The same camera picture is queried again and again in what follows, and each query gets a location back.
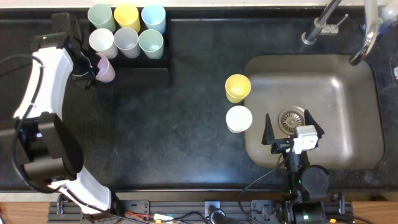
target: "pink cup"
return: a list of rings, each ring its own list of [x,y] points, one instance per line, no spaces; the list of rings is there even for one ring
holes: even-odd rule
[[[98,62],[97,67],[99,68],[99,72],[95,78],[101,82],[110,82],[115,76],[114,69],[104,55],[98,55],[101,57],[101,60]]]

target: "black countertop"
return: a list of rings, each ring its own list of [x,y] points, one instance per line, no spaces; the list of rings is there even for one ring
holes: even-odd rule
[[[35,35],[51,33],[51,12],[3,11],[0,58],[29,53]],[[85,17],[86,9],[67,10]],[[243,73],[250,59],[263,54],[352,54],[363,43],[358,24],[363,9],[349,12],[338,35],[304,45],[305,32],[321,9],[233,8],[169,9],[171,74],[169,88],[84,90],[67,85],[63,120],[83,146],[85,166],[113,190],[239,189],[269,169],[247,155],[244,133],[233,134],[225,123],[234,106],[224,83]],[[398,28],[374,45],[366,61],[377,83],[386,155],[371,170],[331,170],[330,190],[398,189],[398,86],[391,63],[396,57]],[[0,68],[0,120],[19,106],[30,75],[30,63],[15,59]],[[285,190],[285,177],[275,172],[257,188]],[[14,173],[9,153],[0,149],[0,190],[26,190]]]

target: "white wall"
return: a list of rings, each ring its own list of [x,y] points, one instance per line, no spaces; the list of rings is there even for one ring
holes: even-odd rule
[[[386,5],[391,1],[398,0],[377,0],[377,3]],[[330,0],[0,0],[0,8],[90,7],[97,3],[117,6],[125,2],[139,7],[155,3],[164,6],[324,6]],[[363,5],[363,0],[343,0],[340,5]]]

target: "white cup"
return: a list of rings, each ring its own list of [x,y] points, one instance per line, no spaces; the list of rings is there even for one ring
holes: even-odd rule
[[[136,58],[141,52],[138,45],[138,34],[132,28],[125,27],[116,31],[114,44],[128,58]]]
[[[97,29],[105,28],[114,32],[116,25],[114,23],[112,9],[107,4],[96,4],[88,10],[88,20]]]
[[[113,41],[113,33],[105,28],[94,30],[88,39],[90,46],[107,58],[115,58],[118,54],[118,48]]]
[[[99,68],[99,72],[95,78],[101,82],[110,82],[115,77],[114,68],[105,55],[98,55],[101,57],[101,60],[98,62],[97,67]]]
[[[163,56],[163,36],[157,30],[145,30],[139,36],[138,44],[144,53],[151,59],[160,59]]]
[[[157,30],[161,34],[166,31],[166,10],[163,6],[146,6],[141,12],[141,17],[148,29]]]
[[[252,121],[250,110],[244,106],[234,106],[226,114],[226,125],[232,133],[241,133],[247,130]]]

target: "wooden floor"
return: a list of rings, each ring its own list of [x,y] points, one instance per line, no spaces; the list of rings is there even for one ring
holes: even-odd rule
[[[398,202],[353,202],[353,207],[355,215],[373,223],[398,223]],[[0,202],[0,209],[6,224],[45,224],[49,203]]]

